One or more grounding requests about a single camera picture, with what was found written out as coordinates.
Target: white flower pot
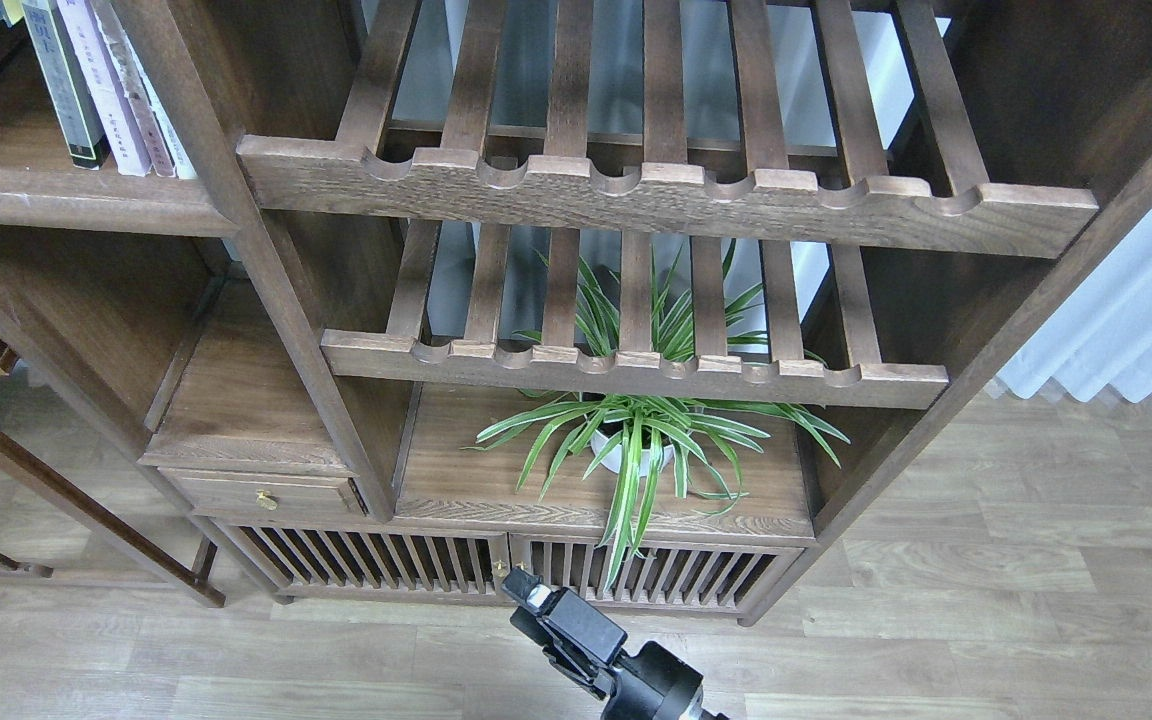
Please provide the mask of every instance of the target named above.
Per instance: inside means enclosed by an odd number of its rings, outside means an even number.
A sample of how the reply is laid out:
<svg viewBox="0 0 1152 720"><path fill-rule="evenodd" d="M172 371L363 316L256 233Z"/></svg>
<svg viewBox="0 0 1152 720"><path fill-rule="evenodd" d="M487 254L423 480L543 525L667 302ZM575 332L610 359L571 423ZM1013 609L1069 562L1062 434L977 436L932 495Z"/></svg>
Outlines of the white flower pot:
<svg viewBox="0 0 1152 720"><path fill-rule="evenodd" d="M602 433L602 430L594 430L594 437L589 438L589 446L593 448L594 455L602 452L602 447L607 446L608 437ZM621 475L621 447L617 446L608 452L607 457L604 457L602 465L613 473ZM664 446L664 468L668 468L669 462L673 462L673 446ZM649 462L649 448L643 448L643 458L639 461L639 477L646 477L649 470L652 469L652 464Z"/></svg>

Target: white book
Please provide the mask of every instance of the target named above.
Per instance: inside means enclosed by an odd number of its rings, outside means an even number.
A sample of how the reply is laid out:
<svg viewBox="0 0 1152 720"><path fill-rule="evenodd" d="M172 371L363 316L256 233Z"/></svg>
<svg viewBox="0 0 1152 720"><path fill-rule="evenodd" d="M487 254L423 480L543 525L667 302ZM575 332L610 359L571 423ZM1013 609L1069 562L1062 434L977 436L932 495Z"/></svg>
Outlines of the white book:
<svg viewBox="0 0 1152 720"><path fill-rule="evenodd" d="M159 119L159 129L162 131L162 139L168 143L172 160L177 167L177 177L197 179L198 173L194 170L194 164L189 161L184 145L180 143L180 136L175 132L175 127L172 126L172 118L168 118L168 111L162 107L162 101L159 100L159 94L154 91L154 83L145 74L145 65L141 63L141 55L136 54L136 47L128 45L128 48L132 52L132 62L136 63L136 71L141 74L141 82L145 83L145 92L150 97L150 108L154 109L154 118Z"/></svg>
<svg viewBox="0 0 1152 720"><path fill-rule="evenodd" d="M92 13L96 14L96 29L99 29L105 40L109 59L114 60L114 73L118 73L119 82L123 83L123 97L127 97L127 104L132 106L132 118L136 118L141 139L145 142L145 150L150 152L154 174L159 177L174 179L175 165L168 152L168 143L159 129L154 109L150 108L150 97L145 91L145 83L141 82L141 70L136 69L136 63L132 61L132 43L123 31L123 23L119 22L109 0L91 0L91 5Z"/></svg>
<svg viewBox="0 0 1152 720"><path fill-rule="evenodd" d="M150 172L150 154L145 141L136 126L132 106L123 94L123 83L114 73L114 61L96 29L96 15L88 0L59 0L60 17L65 20L65 31L73 41L74 53L83 78L88 79L96 111L100 114L109 151L118 161L118 172L123 176L143 177Z"/></svg>

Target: wooden shelf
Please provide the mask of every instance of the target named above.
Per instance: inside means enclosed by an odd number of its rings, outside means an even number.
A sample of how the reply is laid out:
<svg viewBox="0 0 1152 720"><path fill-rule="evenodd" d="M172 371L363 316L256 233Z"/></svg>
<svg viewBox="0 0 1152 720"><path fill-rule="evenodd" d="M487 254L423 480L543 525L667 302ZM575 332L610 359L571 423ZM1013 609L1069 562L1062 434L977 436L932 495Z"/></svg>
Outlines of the wooden shelf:
<svg viewBox="0 0 1152 720"><path fill-rule="evenodd" d="M0 71L0 223L223 237L236 229L198 181L74 167L28 44Z"/></svg>
<svg viewBox="0 0 1152 720"><path fill-rule="evenodd" d="M1046 259L1058 258L1097 211L1094 197L1082 188L991 182L931 3L907 3L893 13L938 159L926 179L890 174L849 3L813 8L846 187L827 187L813 172L817 156L797 161L785 145L763 3L728 3L745 160L736 182L719 182L719 174L730 176L730 170L695 164L698 154L689 152L676 3L650 3L644 13L645 132L637 167L605 176L590 159L605 156L605 149L591 149L586 132L589 8L575 8L558 23L540 154L516 156L517 168L493 167L488 118L505 6L472 5L435 146L415 146L410 160L392 162L381 159L389 111L419 3L387 5L362 50L333 141L250 135L238 144L257 202L265 209L324 213ZM412 142L410 132L403 142Z"/></svg>
<svg viewBox="0 0 1152 720"><path fill-rule="evenodd" d="M393 523L424 528L508 528L511 532L598 538L607 521L616 476L596 469L581 473L590 456L568 458L543 501L536 500L554 447L532 470L521 492L515 483L535 432L491 452L463 450L493 420L526 410L538 401L505 388L425 384L408 438L402 493ZM741 465L750 493L725 515L718 501L679 500L672 488L658 491L651 541L738 543L741 546L803 547L814 544L795 433L787 423L756 419L772 433L764 454L744 452ZM717 464L732 477L730 467Z"/></svg>
<svg viewBox="0 0 1152 720"><path fill-rule="evenodd" d="M692 238L691 291L695 306L695 359L664 359L652 351L650 297L652 238L623 233L621 240L621 338L617 350L594 357L575 343L579 234L550 235L550 289L540 344L511 350L500 342L509 228L484 225L475 260L464 338L431 346L422 340L425 305L434 272L440 223L414 220L384 333L328 329L323 350L333 373L422 382L589 392L621 392L673 397L771 400L813 406L912 407L925 409L948 382L940 365L884 363L869 305L864 266L856 247L833 247L833 290L841 297L846 365L828 369L804 354L786 243L763 243L763 310L770 329L766 361L742 359L727 347L723 324L722 252L717 238Z"/></svg>
<svg viewBox="0 0 1152 720"><path fill-rule="evenodd" d="M351 475L247 281L229 281L220 291L141 462L252 473Z"/></svg>

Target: wooden cabinet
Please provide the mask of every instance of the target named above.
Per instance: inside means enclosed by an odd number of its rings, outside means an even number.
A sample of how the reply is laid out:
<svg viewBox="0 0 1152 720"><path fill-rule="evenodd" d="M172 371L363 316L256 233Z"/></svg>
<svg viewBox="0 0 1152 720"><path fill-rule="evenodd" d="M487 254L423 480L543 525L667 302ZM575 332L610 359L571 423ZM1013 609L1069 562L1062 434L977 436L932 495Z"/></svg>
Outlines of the wooden cabinet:
<svg viewBox="0 0 1152 720"><path fill-rule="evenodd" d="M490 571L522 562L597 601L753 623L1152 205L1147 3L776 0L813 9L827 150L783 141L760 0L727 3L735 142L685 135L672 0L644 3L634 136L588 131L584 1L558 3L544 128L490 123L505 0L468 3L435 124L391 118L420 3L382 0L361 46L338 3L294 5L115 1L192 182L65 167L36 68L0 73L1 338L278 596L494 601ZM890 14L914 79L890 147L851 10ZM435 340L445 222L488 230L467 331ZM498 338L505 225L550 228L530 347ZM589 357L571 328L584 229L620 233L630 260L652 233L689 234L700 258L756 241L771 350L736 355L705 325L696 363L669 364L627 313L621 353ZM803 238L832 270L799 323ZM721 305L714 263L695 270L696 304ZM631 296L647 281L623 276ZM662 498L646 555L598 598L609 479L536 502L511 492L521 450L460 449L525 407L518 386L824 404L851 442L836 468L772 429L752 497L718 518Z"/></svg>

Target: book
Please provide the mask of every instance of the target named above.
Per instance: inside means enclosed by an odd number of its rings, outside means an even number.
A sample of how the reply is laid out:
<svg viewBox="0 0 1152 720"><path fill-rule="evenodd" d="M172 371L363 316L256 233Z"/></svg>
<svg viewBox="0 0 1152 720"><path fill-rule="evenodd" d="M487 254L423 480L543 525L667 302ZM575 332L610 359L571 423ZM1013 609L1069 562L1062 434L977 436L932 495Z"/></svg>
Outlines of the book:
<svg viewBox="0 0 1152 720"><path fill-rule="evenodd" d="M145 143L150 162L154 165L154 174L159 177L174 179L175 165L159 129L159 120L154 118L154 109L150 108L145 83L141 82L141 73L132 61L132 45L123 31L123 23L119 22L109 0L91 0L91 8L96 15L96 29L99 29L105 40L105 48L109 51L109 60L113 60L119 83L122 83L123 97L127 97L128 105L132 108L132 118L136 118L141 141Z"/></svg>
<svg viewBox="0 0 1152 720"><path fill-rule="evenodd" d="M24 0L24 23L47 83L47 94L60 120L69 157L79 168L100 168L109 153L88 82L78 68L56 0Z"/></svg>
<svg viewBox="0 0 1152 720"><path fill-rule="evenodd" d="M83 78L88 82L96 113L100 115L105 138L109 142L119 174L143 177L150 172L150 154L132 118L131 105L123 96L123 83L114 73L114 61L96 29L96 15L88 0L58 0L60 17L74 54L78 56Z"/></svg>
<svg viewBox="0 0 1152 720"><path fill-rule="evenodd" d="M184 145L180 143L180 136L175 131L175 127L172 123L172 118L168 118L168 111L162 106L162 101L159 100L159 94L154 91L154 83L150 81L150 76L145 74L145 65L141 63L141 56L136 54L136 47L128 45L128 48L132 52L132 62L136 65L136 73L141 74L141 82L145 83L145 94L150 100L150 108L154 111L154 118L159 120L159 129L162 131L162 139L168 143L168 151L172 152L172 160L177 167L179 179L197 179L198 174L194 170L194 164L189 161L189 156L184 151Z"/></svg>

